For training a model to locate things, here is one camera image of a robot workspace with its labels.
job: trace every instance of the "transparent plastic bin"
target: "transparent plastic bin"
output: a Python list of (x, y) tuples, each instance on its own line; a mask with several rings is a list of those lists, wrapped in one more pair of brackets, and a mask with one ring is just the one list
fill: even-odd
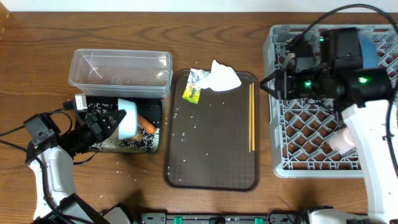
[(168, 52), (78, 49), (69, 84), (87, 95), (165, 98), (170, 95), (172, 76)]
[[(262, 51), (265, 76), (289, 63), (286, 43), (308, 25), (274, 25)], [(324, 25), (318, 24), (305, 35), (319, 53), (320, 32), (327, 29), (357, 27), (373, 40), (378, 53), (378, 65), (385, 68), (392, 83), (398, 79), (398, 38), (391, 25)], [(329, 111), (309, 105), (305, 99), (277, 100), (269, 96), (272, 169), (281, 178), (363, 178), (355, 149), (340, 155), (332, 151), (329, 139), (341, 127), (338, 113), (331, 114), (333, 100), (324, 105)]]

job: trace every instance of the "white tissue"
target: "white tissue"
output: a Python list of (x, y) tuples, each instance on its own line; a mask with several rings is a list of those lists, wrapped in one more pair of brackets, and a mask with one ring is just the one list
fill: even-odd
[(128, 100), (118, 99), (118, 109), (125, 110), (126, 115), (119, 124), (119, 139), (127, 139), (137, 134), (137, 106)]
[(210, 75), (197, 83), (200, 88), (211, 88), (213, 91), (232, 90), (241, 84), (231, 67), (220, 65), (216, 60), (213, 60)]

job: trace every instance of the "white crate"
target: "white crate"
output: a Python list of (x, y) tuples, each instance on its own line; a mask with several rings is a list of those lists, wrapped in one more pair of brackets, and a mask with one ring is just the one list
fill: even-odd
[[(275, 25), (262, 48), (266, 77), (289, 62), (285, 44), (308, 25)], [(357, 27), (374, 41), (379, 66), (384, 67), (393, 84), (398, 71), (398, 38), (390, 25), (316, 25), (306, 35), (314, 52), (319, 52), (320, 31)], [(269, 96), (272, 167), (281, 178), (362, 178), (355, 149), (344, 155), (332, 151), (328, 140), (341, 127), (338, 114), (306, 104), (305, 99), (276, 100)], [(333, 101), (324, 102), (333, 109)]]

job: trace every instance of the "black speckled tray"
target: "black speckled tray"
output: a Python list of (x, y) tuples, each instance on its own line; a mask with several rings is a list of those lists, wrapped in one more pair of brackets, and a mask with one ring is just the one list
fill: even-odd
[[(116, 111), (118, 109), (117, 97), (107, 96), (87, 96), (87, 113), (79, 113), (79, 117), (86, 119), (89, 115), (94, 113), (106, 113)], [(134, 141), (132, 139), (119, 140), (119, 130), (115, 130), (113, 135), (105, 141), (94, 144), (90, 151), (96, 152), (133, 152), (133, 153), (154, 153), (159, 147), (160, 138), (160, 124), (162, 117), (162, 102), (156, 99), (141, 99), (141, 98), (121, 98), (137, 105), (137, 112), (146, 120), (151, 122), (156, 127), (155, 134), (149, 134), (142, 127), (142, 140)]]
[(259, 126), (256, 150), (249, 152), (249, 84), (254, 83), (259, 123), (259, 82), (238, 72), (242, 85), (229, 91), (201, 90), (198, 104), (182, 99), (190, 71), (176, 75), (164, 180), (172, 187), (247, 192), (259, 182)]

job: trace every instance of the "clear plastic container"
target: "clear plastic container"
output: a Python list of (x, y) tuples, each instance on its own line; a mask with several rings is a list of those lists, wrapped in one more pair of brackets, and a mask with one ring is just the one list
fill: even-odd
[(172, 76), (168, 52), (78, 49), (69, 84), (92, 96), (165, 98)]

